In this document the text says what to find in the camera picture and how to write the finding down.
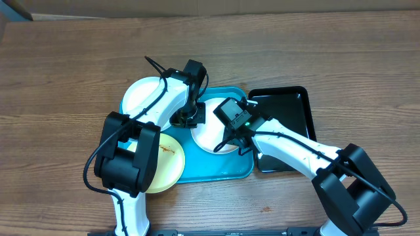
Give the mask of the blue plastic tray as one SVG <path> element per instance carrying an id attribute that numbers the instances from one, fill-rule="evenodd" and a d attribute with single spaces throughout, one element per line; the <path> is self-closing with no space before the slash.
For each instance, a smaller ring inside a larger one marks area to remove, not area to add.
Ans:
<path id="1" fill-rule="evenodd" d="M 238 150 L 226 154 L 212 154 L 201 149 L 191 131 L 169 127 L 162 133 L 174 138 L 183 148 L 185 166 L 178 183 L 233 180 L 249 176 L 254 167 L 253 154 L 238 155 Z"/>

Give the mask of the black plastic tray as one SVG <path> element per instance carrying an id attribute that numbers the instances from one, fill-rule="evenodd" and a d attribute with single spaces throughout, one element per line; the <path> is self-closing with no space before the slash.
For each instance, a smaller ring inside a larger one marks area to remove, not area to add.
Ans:
<path id="1" fill-rule="evenodd" d="M 316 140 L 307 90 L 301 86 L 260 88 L 248 94 L 263 113 L 277 119 L 283 126 L 310 140 Z"/>

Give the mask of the yellow plate with stain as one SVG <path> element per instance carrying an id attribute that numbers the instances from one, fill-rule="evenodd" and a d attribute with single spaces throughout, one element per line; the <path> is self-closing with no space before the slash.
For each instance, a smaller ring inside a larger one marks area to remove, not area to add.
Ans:
<path id="1" fill-rule="evenodd" d="M 185 166 L 185 154 L 181 145 L 171 136 L 161 133 L 156 158 L 140 154 L 138 182 L 150 182 L 145 193 L 159 193 L 172 187 L 181 177 Z"/>

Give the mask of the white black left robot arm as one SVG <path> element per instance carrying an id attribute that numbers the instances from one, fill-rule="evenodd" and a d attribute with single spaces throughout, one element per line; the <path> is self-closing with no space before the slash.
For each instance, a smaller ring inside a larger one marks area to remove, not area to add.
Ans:
<path id="1" fill-rule="evenodd" d="M 92 191 L 110 195 L 116 226 L 110 235 L 148 235 L 145 193 L 158 166 L 162 127 L 195 128 L 205 123 L 205 104 L 199 102 L 208 85 L 201 62 L 189 60 L 184 69 L 157 70 L 157 88 L 132 115 L 111 112 L 104 121 L 98 147 L 83 169 L 83 181 Z"/>

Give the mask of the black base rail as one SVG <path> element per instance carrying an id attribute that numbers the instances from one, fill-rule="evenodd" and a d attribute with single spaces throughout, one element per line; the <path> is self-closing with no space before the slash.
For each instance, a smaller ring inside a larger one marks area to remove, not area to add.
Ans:
<path id="1" fill-rule="evenodd" d="M 146 236 L 320 236 L 317 227 L 289 227 L 287 229 L 243 231 L 177 231 L 175 229 L 151 230 Z"/>

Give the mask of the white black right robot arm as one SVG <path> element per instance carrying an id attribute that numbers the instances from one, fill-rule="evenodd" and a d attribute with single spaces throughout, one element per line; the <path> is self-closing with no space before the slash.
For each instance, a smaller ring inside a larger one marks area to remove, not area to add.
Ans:
<path id="1" fill-rule="evenodd" d="M 327 214 L 319 235 L 365 235 L 396 196 L 367 153 L 355 144 L 340 149 L 306 138 L 261 113 L 256 102 L 227 98 L 214 114 L 225 126 L 226 144 L 275 157 L 314 186 Z"/>

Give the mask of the white plate with red stain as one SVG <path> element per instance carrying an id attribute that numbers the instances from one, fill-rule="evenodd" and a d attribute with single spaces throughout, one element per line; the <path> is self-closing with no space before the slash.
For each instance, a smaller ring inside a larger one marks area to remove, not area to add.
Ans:
<path id="1" fill-rule="evenodd" d="M 204 151 L 211 154 L 227 154 L 238 149 L 238 146 L 226 144 L 218 152 L 214 152 L 214 148 L 221 143 L 224 138 L 225 126 L 216 117 L 213 111 L 220 105 L 225 98 L 211 98 L 205 103 L 205 123 L 197 124 L 196 128 L 191 129 L 191 135 L 195 143 Z"/>

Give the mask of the white plate with dark stain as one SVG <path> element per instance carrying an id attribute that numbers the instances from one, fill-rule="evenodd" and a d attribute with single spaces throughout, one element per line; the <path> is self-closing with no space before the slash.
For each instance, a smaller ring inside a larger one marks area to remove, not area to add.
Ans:
<path id="1" fill-rule="evenodd" d="M 146 77 L 133 83 L 125 92 L 121 102 L 122 114 L 135 117 L 163 92 L 164 82 L 159 77 Z M 163 95 L 144 115 L 138 118 L 142 123 L 152 122 L 164 131 L 170 127 L 168 113 L 168 95 Z"/>

